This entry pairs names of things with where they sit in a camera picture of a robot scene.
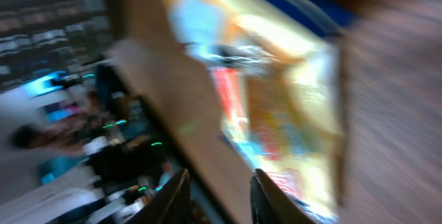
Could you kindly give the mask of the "yellow wet wipes pack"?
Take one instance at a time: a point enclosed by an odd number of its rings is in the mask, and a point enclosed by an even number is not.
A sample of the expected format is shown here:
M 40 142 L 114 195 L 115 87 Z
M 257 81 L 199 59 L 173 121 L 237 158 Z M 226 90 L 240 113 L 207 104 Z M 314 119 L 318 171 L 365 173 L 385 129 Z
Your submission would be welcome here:
M 352 14 L 330 0 L 166 3 L 177 40 L 213 81 L 224 141 L 301 218 L 337 223 L 340 41 Z

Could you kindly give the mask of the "grey plastic mesh basket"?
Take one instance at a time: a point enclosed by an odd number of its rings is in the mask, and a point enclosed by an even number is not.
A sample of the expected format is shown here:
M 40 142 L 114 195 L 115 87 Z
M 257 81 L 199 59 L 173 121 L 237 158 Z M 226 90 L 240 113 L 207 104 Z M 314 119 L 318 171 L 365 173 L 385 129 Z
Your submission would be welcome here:
M 90 63 L 113 40 L 105 0 L 1 0 L 1 90 Z

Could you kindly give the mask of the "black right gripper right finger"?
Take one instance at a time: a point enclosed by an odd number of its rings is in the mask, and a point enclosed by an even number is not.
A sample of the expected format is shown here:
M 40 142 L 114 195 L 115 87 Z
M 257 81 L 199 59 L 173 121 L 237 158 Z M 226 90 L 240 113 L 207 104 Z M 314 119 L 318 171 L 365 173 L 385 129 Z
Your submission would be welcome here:
M 261 169 L 251 178 L 253 224 L 315 224 Z

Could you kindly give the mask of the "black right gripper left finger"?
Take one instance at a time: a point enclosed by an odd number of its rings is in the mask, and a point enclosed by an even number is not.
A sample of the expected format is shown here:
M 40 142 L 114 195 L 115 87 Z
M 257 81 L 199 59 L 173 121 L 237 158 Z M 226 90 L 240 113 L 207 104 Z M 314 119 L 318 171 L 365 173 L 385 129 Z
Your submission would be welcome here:
M 191 206 L 191 178 L 181 169 L 126 224 L 187 224 Z

